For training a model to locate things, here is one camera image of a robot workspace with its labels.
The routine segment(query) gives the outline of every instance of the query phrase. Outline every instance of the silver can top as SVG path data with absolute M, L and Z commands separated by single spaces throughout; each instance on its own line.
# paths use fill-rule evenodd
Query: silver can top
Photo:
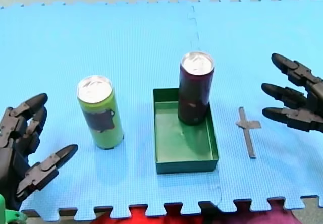
M 112 83 L 105 76 L 92 75 L 77 85 L 77 97 L 85 103 L 99 103 L 112 93 Z
M 187 73 L 193 75 L 205 75 L 214 69 L 214 61 L 211 56 L 200 51 L 184 55 L 181 64 Z

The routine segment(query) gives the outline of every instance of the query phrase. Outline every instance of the dark red can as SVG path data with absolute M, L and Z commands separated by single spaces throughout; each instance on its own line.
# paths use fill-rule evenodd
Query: dark red can
M 214 74 L 212 57 L 203 52 L 186 54 L 180 67 L 178 118 L 187 125 L 204 121 Z

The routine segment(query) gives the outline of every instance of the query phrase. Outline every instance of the blue foam mat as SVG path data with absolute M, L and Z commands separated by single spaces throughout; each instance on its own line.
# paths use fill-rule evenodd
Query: blue foam mat
M 8 87 L 2 88 L 0 108 L 40 92 L 49 96 L 31 163 L 79 145 L 59 176 L 22 210 L 58 220 L 59 208 L 74 207 L 76 220 L 89 220 L 98 206 L 112 206 L 112 217 L 127 217 L 129 205 L 147 204 L 147 215 L 163 215 L 164 203 L 182 202 L 183 214 L 199 213 L 198 201 L 219 203 L 217 171 L 158 176 L 155 170 L 152 90 L 178 86 L 179 60 L 196 36 L 191 11 L 186 2 L 1 10 L 1 81 Z M 125 140 L 114 150 L 95 147 L 76 99 L 78 81 L 92 74 L 106 75 L 116 90 Z
M 269 210 L 268 198 L 285 198 L 285 208 L 303 208 L 301 196 L 323 194 L 323 145 L 318 132 L 287 128 L 262 116 L 265 107 L 283 107 L 264 94 L 262 83 L 295 88 L 271 62 L 273 52 L 299 60 L 323 75 L 322 0 L 281 0 L 194 5 L 203 50 L 215 55 L 211 96 L 220 161 L 222 211 L 251 199 L 254 211 Z M 256 159 L 249 159 L 238 107 L 262 129 L 251 130 Z
M 42 142 L 30 162 L 67 144 L 79 145 L 60 175 L 22 209 L 58 220 L 59 208 L 74 207 L 75 219 L 87 220 L 95 218 L 98 206 L 112 206 L 112 217 L 127 217 L 128 206 L 136 204 L 147 204 L 148 215 L 162 215 L 164 203 L 181 202 L 182 213 L 193 214 L 200 212 L 199 201 L 234 211 L 234 200 L 251 199 L 252 210 L 267 210 L 268 198 L 283 197 L 286 208 L 302 208 L 301 196 L 321 197 L 321 135 L 265 119 L 263 107 L 281 105 L 260 85 L 291 86 L 270 61 L 274 51 L 323 75 L 323 1 L 221 1 L 57 3 L 0 10 L 1 81 L 10 86 L 2 88 L 0 107 L 16 106 L 40 92 L 49 95 Z M 211 110 L 218 169 L 158 176 L 152 89 L 177 87 L 180 58 L 196 49 L 216 60 Z M 77 82 L 91 74 L 108 76 L 116 88 L 126 138 L 111 151 L 94 146 L 76 101 Z M 262 124 L 251 131 L 255 160 L 248 158 L 235 125 L 240 106 Z

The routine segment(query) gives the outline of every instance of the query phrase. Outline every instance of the aluminum can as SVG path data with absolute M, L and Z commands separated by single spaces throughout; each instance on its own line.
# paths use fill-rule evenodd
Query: aluminum can
M 77 98 L 95 144 L 117 146 L 124 138 L 115 91 L 105 76 L 92 75 L 77 85 Z
M 204 121 L 214 74 L 214 60 L 206 53 L 193 51 L 182 58 L 178 118 L 187 125 Z

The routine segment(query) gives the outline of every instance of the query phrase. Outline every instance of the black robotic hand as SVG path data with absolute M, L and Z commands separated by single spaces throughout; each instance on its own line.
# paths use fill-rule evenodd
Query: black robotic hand
M 0 194 L 7 209 L 19 210 L 22 201 L 54 179 L 58 168 L 78 149 L 77 145 L 69 145 L 42 163 L 32 167 L 28 164 L 28 156 L 35 153 L 40 143 L 39 135 L 47 117 L 46 102 L 47 95 L 40 94 L 17 108 L 9 107 L 0 122 Z
M 311 69 L 298 61 L 274 53 L 272 61 L 288 80 L 296 86 L 303 86 L 304 94 L 294 89 L 279 87 L 272 84 L 262 84 L 262 90 L 280 100 L 287 108 L 265 108 L 262 114 L 274 121 L 287 124 L 288 127 L 309 132 L 316 130 L 323 132 L 323 80 L 315 77 Z

